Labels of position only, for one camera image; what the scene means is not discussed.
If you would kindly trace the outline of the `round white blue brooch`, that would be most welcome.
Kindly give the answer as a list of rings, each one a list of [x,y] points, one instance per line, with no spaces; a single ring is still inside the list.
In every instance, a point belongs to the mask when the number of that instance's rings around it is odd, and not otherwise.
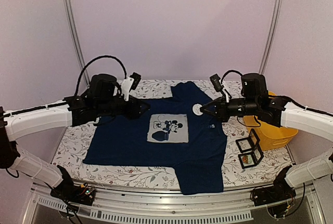
[[[193,107],[192,107],[193,113],[197,116],[203,115],[204,113],[201,110],[202,107],[203,107],[203,105],[201,105],[201,104],[198,104],[198,103],[194,104]]]

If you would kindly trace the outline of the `navy blue printed t-shirt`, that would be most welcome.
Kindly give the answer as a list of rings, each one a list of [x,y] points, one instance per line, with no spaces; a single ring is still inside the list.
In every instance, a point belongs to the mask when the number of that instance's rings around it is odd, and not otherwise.
[[[194,82],[178,83],[171,93],[147,100],[150,109],[138,119],[103,117],[83,163],[171,167],[184,195],[222,192],[227,144],[222,123],[193,112],[193,106],[211,98]]]

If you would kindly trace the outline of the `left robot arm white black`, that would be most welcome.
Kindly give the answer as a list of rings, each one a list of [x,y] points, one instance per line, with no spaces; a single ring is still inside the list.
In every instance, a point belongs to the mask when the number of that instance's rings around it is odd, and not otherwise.
[[[141,80],[133,73],[121,83],[108,74],[92,77],[86,91],[65,97],[55,103],[18,111],[1,110],[1,169],[12,169],[43,181],[66,200],[77,196],[77,188],[61,166],[48,164],[19,147],[17,139],[60,127],[76,127],[88,122],[98,123],[101,117],[123,115],[132,120],[143,115],[149,104],[130,95]]]

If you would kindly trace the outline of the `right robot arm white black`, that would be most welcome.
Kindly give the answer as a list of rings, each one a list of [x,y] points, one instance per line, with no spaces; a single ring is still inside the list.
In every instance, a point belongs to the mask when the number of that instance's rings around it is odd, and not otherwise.
[[[303,106],[287,96],[271,96],[264,75],[242,74],[240,98],[227,97],[217,74],[210,77],[214,89],[221,97],[200,106],[201,113],[209,114],[225,123],[231,116],[256,116],[258,120],[275,127],[293,128],[332,141],[332,114]],[[276,176],[269,190],[273,201],[280,201],[305,182],[332,174],[332,149],[299,165],[290,165]]]

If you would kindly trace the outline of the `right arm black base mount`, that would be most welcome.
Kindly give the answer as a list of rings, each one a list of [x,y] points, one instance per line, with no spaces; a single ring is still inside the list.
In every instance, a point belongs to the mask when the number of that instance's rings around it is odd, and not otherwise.
[[[274,179],[272,186],[256,187],[251,191],[250,200],[254,202],[255,206],[276,203],[296,196],[294,188],[285,181],[286,174],[291,167],[288,165],[283,168]]]

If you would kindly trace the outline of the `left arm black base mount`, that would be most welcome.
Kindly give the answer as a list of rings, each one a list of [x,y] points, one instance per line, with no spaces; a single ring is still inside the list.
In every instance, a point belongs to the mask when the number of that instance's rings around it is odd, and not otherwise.
[[[63,181],[55,188],[51,189],[50,195],[66,202],[73,202],[82,205],[92,206],[96,188],[83,183],[76,186],[65,168],[57,165],[59,168]]]

